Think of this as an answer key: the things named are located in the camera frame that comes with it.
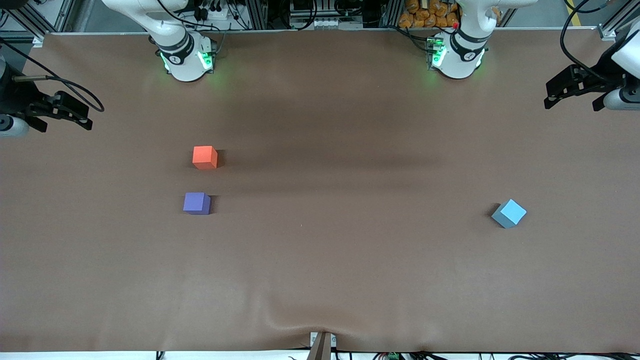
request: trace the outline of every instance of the cube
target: cube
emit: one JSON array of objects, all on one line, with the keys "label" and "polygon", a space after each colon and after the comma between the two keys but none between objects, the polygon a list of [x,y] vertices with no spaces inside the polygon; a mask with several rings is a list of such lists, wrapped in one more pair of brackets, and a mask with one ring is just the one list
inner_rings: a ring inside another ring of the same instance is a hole
[{"label": "cube", "polygon": [[182,210],[191,215],[208,215],[211,198],[205,193],[187,193]]},{"label": "cube", "polygon": [[526,213],[527,210],[523,209],[513,199],[509,199],[509,201],[502,203],[491,217],[503,228],[509,229],[518,225],[518,222]]},{"label": "cube", "polygon": [[194,146],[193,164],[200,170],[218,167],[218,152],[213,146]]}]

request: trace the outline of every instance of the black cable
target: black cable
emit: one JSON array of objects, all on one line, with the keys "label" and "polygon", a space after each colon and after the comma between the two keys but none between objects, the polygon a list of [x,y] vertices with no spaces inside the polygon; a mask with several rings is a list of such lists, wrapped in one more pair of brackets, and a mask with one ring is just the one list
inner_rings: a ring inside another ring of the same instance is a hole
[{"label": "black cable", "polygon": [[452,31],[452,32],[448,32],[447,30],[445,30],[445,29],[441,28],[440,26],[435,26],[435,25],[433,26],[433,28],[439,29],[439,30],[441,30],[441,31],[443,31],[443,32],[445,32],[445,33],[447,33],[447,34],[449,34],[449,35],[453,35],[453,34],[455,34],[455,33],[456,33],[456,31],[457,31],[457,30],[454,30],[454,31]]},{"label": "black cable", "polygon": [[[566,7],[568,7],[571,10],[575,10],[575,8],[569,3],[569,0],[563,0]],[[607,5],[607,3],[604,3],[602,5],[600,5],[599,8],[595,8],[595,9],[590,9],[590,10],[578,10],[576,11],[577,13],[595,13],[599,10],[601,10],[603,7],[605,7]]]},{"label": "black cable", "polygon": [[560,32],[560,49],[562,49],[562,52],[564,53],[564,55],[567,58],[569,58],[569,60],[573,61],[574,64],[580,66],[586,72],[588,72],[591,75],[593,75],[594,77],[596,77],[598,80],[600,80],[600,81],[602,81],[604,83],[612,83],[611,80],[604,78],[602,75],[598,74],[592,68],[590,68],[587,65],[583,64],[574,55],[569,53],[569,50],[567,50],[567,48],[566,48],[566,46],[564,44],[564,36],[566,34],[566,30],[569,28],[569,24],[571,23],[571,19],[573,18],[573,16],[575,16],[577,11],[580,10],[580,8],[582,8],[588,1],[589,0],[582,0],[582,2],[580,2],[580,4],[578,4],[578,6],[576,6],[575,9],[573,9],[571,11],[571,14],[569,14],[569,17],[566,18],[566,21],[564,22],[564,26],[562,27],[562,31]]},{"label": "black cable", "polygon": [[291,29],[291,25],[289,24],[289,21],[284,18],[284,14],[288,10],[284,8],[284,6],[286,5],[286,2],[287,0],[282,0],[280,2],[280,21],[282,21],[282,24],[284,25],[285,28]]},{"label": "black cable", "polygon": [[309,20],[302,28],[298,29],[298,31],[302,31],[308,28],[316,20],[316,15],[318,14],[318,5],[316,4],[316,0],[309,0],[309,1],[311,2],[311,7],[309,9]]},{"label": "black cable", "polygon": [[236,9],[236,14],[233,15],[233,13],[232,13],[232,16],[236,20],[238,25],[240,25],[245,30],[251,30],[249,28],[249,25],[247,25],[246,22],[244,22],[244,19],[242,18],[242,14],[240,13],[240,10],[238,10],[238,5],[236,4],[235,1],[232,1],[232,0],[227,1],[227,6],[229,7],[229,11],[232,11],[231,10],[231,4],[233,4],[234,8]]},{"label": "black cable", "polygon": [[349,12],[347,11],[347,9],[346,9],[346,8],[345,8],[344,10],[341,10],[341,9],[339,8],[338,4],[339,4],[339,3],[341,3],[341,2],[342,2],[342,0],[335,0],[335,1],[333,2],[333,9],[334,9],[334,10],[335,10],[335,12],[337,12],[338,14],[340,14],[340,15],[342,15],[342,16],[349,17],[349,16],[356,16],[356,15],[360,15],[360,14],[362,13],[362,3],[360,4],[360,7],[359,7],[357,10],[355,10],[355,11],[353,11],[353,12],[349,13]]},{"label": "black cable", "polygon": [[413,38],[413,36],[409,36],[409,39],[418,49],[424,51],[425,53],[429,52],[426,47],[420,46],[420,44],[418,44],[418,42]]},{"label": "black cable", "polygon": [[[46,72],[50,73],[51,76],[47,76],[47,79],[60,81],[67,88],[69,88],[69,90],[73,91],[73,93],[76,94],[80,98],[80,100],[84,101],[84,103],[87,104],[88,106],[91,106],[91,108],[93,108],[95,111],[100,112],[100,113],[104,111],[104,105],[102,105],[102,103],[100,102],[100,99],[98,99],[98,97],[95,96],[92,92],[90,92],[87,88],[85,88],[83,86],[80,86],[77,83],[74,83],[72,81],[69,81],[69,80],[66,80],[66,79],[63,79],[63,78],[59,77],[55,72],[51,71],[48,67],[42,65],[39,61],[34,60],[29,55],[27,55],[27,54],[23,53],[22,51],[18,50],[15,46],[9,44],[5,39],[0,38],[0,42],[3,43],[4,45],[7,45],[9,47],[9,49],[15,51],[17,54],[21,55],[25,59],[31,61],[32,63],[34,63],[36,65],[38,65],[40,68],[42,68],[42,70],[45,70]],[[95,100],[97,106],[93,105],[89,100],[87,100],[84,96],[82,96],[82,94],[80,94],[74,88],[74,86],[76,86],[79,89],[81,89],[82,91],[86,92],[93,100]]]},{"label": "black cable", "polygon": [[99,109],[97,107],[95,107],[93,104],[91,104],[90,102],[86,101],[86,99],[83,99],[83,100],[85,100],[87,105],[91,106],[96,111],[99,111],[99,112],[103,112],[104,111],[104,105],[102,105],[102,103],[100,102],[100,99],[98,99],[98,97],[96,95],[94,95],[91,91],[89,91],[89,89],[85,88],[84,86],[82,86],[82,85],[80,85],[78,83],[75,83],[75,82],[73,82],[71,80],[59,78],[58,76],[46,76],[46,78],[47,78],[47,80],[59,81],[59,82],[63,83],[64,85],[66,85],[70,89],[73,89],[71,86],[74,86],[74,87],[86,92],[87,95],[89,95],[98,104]]},{"label": "black cable", "polygon": [[2,28],[6,22],[9,20],[9,13],[6,11],[2,11],[2,15],[0,15],[0,20],[2,20],[4,18],[4,20],[2,21],[2,24],[0,24],[0,28]]},{"label": "black cable", "polygon": [[[166,6],[162,3],[161,0],[156,0],[158,4],[160,4],[160,6],[162,6],[162,9],[164,10],[164,12],[166,12],[170,17],[173,17],[174,19],[178,20],[179,22],[183,23],[183,24],[189,24],[192,26],[201,26],[200,24],[197,24],[195,22],[191,22],[191,21],[187,21],[187,20],[183,20],[180,19],[179,17],[175,16],[174,13],[172,13],[171,11],[169,11],[169,9],[166,8]],[[217,26],[215,25],[202,25],[202,26],[207,26],[209,27],[212,31],[213,29],[215,29],[216,31],[222,31],[220,30]]]},{"label": "black cable", "polygon": [[402,35],[404,35],[406,37],[412,37],[412,38],[414,38],[416,40],[422,40],[422,41],[426,41],[427,40],[427,38],[417,37],[415,35],[409,34],[409,29],[407,29],[406,32],[404,32],[404,30],[402,30],[401,28],[398,28],[397,26],[394,26],[394,25],[387,25],[385,27],[386,28],[390,28],[390,29],[394,29],[394,30],[396,30],[397,32],[399,32],[400,34],[402,34]]}]

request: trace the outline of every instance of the orange cube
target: orange cube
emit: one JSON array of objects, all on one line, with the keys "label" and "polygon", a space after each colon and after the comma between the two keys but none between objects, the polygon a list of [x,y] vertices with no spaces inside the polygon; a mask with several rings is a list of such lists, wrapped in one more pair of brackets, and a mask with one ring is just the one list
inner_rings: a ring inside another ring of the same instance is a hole
[{"label": "orange cube", "polygon": [[218,152],[213,146],[194,146],[193,164],[200,170],[218,167]]}]

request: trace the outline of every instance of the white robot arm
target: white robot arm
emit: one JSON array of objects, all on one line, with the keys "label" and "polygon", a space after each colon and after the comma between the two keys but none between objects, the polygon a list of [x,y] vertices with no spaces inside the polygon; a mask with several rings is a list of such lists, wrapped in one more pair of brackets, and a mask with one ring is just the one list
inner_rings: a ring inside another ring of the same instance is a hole
[{"label": "white robot arm", "polygon": [[442,39],[436,54],[432,55],[432,66],[442,74],[454,79],[471,75],[480,66],[487,40],[497,23],[494,6],[522,8],[538,0],[458,0],[462,9],[460,27],[453,32],[443,31],[435,37]]},{"label": "white robot arm", "polygon": [[169,11],[181,10],[188,0],[102,0],[110,9],[137,22],[160,49],[164,66],[180,81],[194,81],[213,70],[215,42],[196,31],[187,31]]}]

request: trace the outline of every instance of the table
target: table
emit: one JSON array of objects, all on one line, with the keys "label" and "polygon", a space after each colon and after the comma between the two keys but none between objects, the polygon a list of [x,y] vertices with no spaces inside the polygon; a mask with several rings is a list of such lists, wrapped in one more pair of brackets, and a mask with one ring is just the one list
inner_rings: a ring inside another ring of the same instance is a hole
[{"label": "table", "polygon": [[144,36],[48,36],[34,57],[107,111],[0,142],[0,347],[638,350],[640,122],[544,110],[558,35],[497,31],[454,81],[391,31],[234,34],[194,83]]}]

